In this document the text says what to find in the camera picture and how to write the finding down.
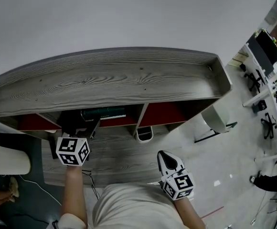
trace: computer monitor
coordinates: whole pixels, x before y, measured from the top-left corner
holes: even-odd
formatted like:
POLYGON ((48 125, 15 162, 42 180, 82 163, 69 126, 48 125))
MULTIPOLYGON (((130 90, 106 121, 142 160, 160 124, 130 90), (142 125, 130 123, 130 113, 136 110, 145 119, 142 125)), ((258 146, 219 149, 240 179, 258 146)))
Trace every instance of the computer monitor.
POLYGON ((274 63, 276 63, 277 62, 277 46, 272 41, 272 39, 267 34, 267 32, 262 30, 259 33, 259 35, 256 37, 256 41, 262 47, 262 49, 264 50, 264 52, 267 55, 268 59, 272 63, 272 65, 274 63))

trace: white chair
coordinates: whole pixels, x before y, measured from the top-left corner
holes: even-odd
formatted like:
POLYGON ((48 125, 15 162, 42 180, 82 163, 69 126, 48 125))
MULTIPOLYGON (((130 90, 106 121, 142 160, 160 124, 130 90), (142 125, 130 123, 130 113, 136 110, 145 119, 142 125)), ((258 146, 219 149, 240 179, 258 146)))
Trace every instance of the white chair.
POLYGON ((237 124, 237 122, 228 124, 230 118, 229 112, 219 102, 216 102, 215 104, 204 110, 201 115, 206 124, 211 128, 211 131, 214 131, 214 134, 196 140, 195 143, 219 135, 220 133, 229 132, 237 124))
POLYGON ((30 160, 25 152, 0 146, 0 175, 25 175, 30 169, 30 160))

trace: white wall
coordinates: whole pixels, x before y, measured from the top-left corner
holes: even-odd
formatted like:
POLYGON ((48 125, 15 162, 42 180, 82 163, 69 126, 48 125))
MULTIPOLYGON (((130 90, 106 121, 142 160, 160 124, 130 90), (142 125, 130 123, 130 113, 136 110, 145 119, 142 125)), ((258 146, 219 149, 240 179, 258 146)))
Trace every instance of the white wall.
POLYGON ((0 0, 0 74, 83 50, 155 46, 230 61, 275 0, 0 0))
MULTIPOLYGON (((277 13, 277 0, 272 6, 272 9, 277 13)), ((262 21, 262 23, 258 26, 258 29, 265 29, 268 33, 271 33, 272 30, 276 27, 277 21, 274 24, 269 24, 266 19, 262 21)))

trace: office chair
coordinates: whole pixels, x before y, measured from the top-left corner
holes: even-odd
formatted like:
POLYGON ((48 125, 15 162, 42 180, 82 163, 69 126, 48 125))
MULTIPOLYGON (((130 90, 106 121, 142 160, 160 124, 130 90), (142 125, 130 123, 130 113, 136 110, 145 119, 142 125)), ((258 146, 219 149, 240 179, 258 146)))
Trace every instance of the office chair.
POLYGON ((261 81, 262 85, 264 84, 265 85, 265 81, 261 75, 261 73, 259 72, 259 70, 256 70, 257 74, 258 74, 258 78, 255 78, 255 76, 253 75, 253 73, 250 73, 250 74, 245 74, 244 77, 248 77, 252 82, 253 82, 253 85, 249 88, 250 91, 253 90, 253 88, 256 86, 258 92, 260 93, 260 86, 261 84, 259 83, 259 81, 261 81))
POLYGON ((228 124, 230 118, 229 112, 218 102, 204 110, 201 115, 206 124, 211 128, 211 131, 214 131, 214 134, 196 140, 194 143, 201 142, 213 136, 219 135, 220 133, 229 132, 231 128, 234 128, 237 124, 237 122, 228 124))
POLYGON ((269 137, 270 136, 270 139, 272 139, 273 138, 273 127, 275 128, 275 129, 277 129, 277 123, 276 123, 276 120, 274 119, 274 121, 275 121, 275 123, 272 123, 272 121, 271 121, 271 119, 270 119, 270 116, 269 116, 269 113, 265 113, 265 117, 267 117, 268 116, 268 121, 267 120, 264 120, 263 118, 261 119, 261 122, 262 123, 265 123, 267 126, 268 126, 268 132, 267 132, 267 135, 266 136, 264 136, 264 139, 267 139, 267 137, 269 137))

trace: red line on floor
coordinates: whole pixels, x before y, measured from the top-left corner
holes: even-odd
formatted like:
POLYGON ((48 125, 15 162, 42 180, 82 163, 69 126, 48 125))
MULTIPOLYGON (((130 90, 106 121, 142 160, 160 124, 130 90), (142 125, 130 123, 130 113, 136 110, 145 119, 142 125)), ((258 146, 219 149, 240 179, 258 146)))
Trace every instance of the red line on floor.
POLYGON ((205 215, 205 216, 202 216, 201 219, 203 219, 203 218, 205 218, 205 217, 207 217, 207 216, 209 216, 209 215, 211 215, 211 214, 213 214, 213 213, 215 213, 215 212, 221 210, 223 207, 224 207, 224 206, 218 208, 217 210, 214 210, 213 212, 211 212, 211 213, 209 213, 209 214, 207 214, 207 215, 205 215))

